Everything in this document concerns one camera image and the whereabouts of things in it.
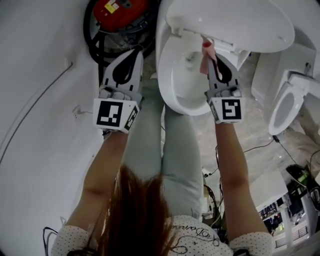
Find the white toilet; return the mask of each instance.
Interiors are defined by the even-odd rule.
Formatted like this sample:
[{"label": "white toilet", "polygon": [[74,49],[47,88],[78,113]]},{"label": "white toilet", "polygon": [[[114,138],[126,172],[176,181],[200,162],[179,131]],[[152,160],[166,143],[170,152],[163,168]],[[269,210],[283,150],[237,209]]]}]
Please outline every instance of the white toilet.
[{"label": "white toilet", "polygon": [[310,93],[320,98],[320,82],[313,79],[316,50],[300,44],[276,53],[261,54],[251,92],[263,107],[271,135],[284,131]]},{"label": "white toilet", "polygon": [[202,35],[237,69],[250,52],[274,53],[294,41],[294,27],[269,0],[162,0],[156,28],[156,70],[161,95],[178,113],[210,111],[199,72]]}]

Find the pink cloth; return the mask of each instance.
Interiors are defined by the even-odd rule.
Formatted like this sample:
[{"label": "pink cloth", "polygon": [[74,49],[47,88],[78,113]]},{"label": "pink cloth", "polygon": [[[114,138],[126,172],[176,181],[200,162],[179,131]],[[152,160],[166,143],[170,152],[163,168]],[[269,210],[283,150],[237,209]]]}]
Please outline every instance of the pink cloth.
[{"label": "pink cloth", "polygon": [[215,42],[210,42],[204,36],[202,43],[202,54],[203,58],[200,65],[200,73],[207,75],[208,74],[208,58],[211,58],[217,63],[217,56],[215,50]]}]

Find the toilet bowl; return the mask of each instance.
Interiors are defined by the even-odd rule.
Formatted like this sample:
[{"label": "toilet bowl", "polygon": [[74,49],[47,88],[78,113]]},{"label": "toilet bowl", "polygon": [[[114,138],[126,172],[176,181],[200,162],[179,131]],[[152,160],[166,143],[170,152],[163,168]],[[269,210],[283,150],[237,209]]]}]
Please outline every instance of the toilet bowl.
[{"label": "toilet bowl", "polygon": [[199,72],[202,36],[214,40],[217,55],[239,69],[250,52],[288,48],[295,31],[268,0],[162,0],[156,27],[159,88],[170,108],[190,116],[210,111],[204,95],[208,78]]},{"label": "toilet bowl", "polygon": [[312,78],[316,51],[300,44],[261,54],[251,92],[263,108],[271,135],[283,132],[296,118],[307,94],[320,98],[320,82]]}]

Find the marble floor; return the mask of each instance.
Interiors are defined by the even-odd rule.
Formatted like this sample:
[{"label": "marble floor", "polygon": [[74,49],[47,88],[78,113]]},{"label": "marble floor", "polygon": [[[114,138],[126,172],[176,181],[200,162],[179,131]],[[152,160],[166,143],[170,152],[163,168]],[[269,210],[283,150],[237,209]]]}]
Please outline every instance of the marble floor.
[{"label": "marble floor", "polygon": [[[246,116],[245,121],[236,124],[235,128],[244,151],[266,145],[272,140],[263,120],[262,109],[251,94],[252,80],[258,60],[259,54],[252,53],[239,71],[241,90],[246,97]],[[142,82],[148,80],[155,70],[155,54],[152,53],[144,62]],[[201,152],[202,168],[212,173],[217,169],[215,157],[217,142],[213,115],[209,112],[204,115],[195,116],[194,123]],[[298,130],[300,127],[299,124],[296,124],[296,127],[298,127],[296,130]],[[307,158],[310,158],[310,153],[301,153],[298,144],[303,145],[305,143],[304,141],[308,138],[305,138],[306,136],[303,135],[297,144],[296,140],[298,139],[295,139],[297,138],[296,134],[297,133],[291,129],[288,132],[286,131],[278,135],[278,138],[295,162],[300,165],[305,165]],[[250,183],[260,175],[275,170],[281,172],[286,183],[290,182],[290,175],[286,172],[286,167],[294,164],[294,162],[279,143],[272,142],[267,147],[251,150],[245,153],[245,157],[248,164]],[[216,195],[219,194],[219,180],[219,171],[216,171],[213,175],[206,178],[206,183],[212,188]]]}]

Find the long brown hair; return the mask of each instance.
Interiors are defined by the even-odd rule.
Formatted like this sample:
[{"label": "long brown hair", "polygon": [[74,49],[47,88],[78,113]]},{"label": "long brown hair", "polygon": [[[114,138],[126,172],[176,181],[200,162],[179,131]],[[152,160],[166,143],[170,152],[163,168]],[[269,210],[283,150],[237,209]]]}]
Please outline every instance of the long brown hair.
[{"label": "long brown hair", "polygon": [[104,212],[104,232],[97,250],[89,250],[91,254],[168,255],[174,241],[171,233],[173,219],[168,220],[169,211],[162,195],[161,176],[142,181],[128,167],[121,166],[110,203]]}]

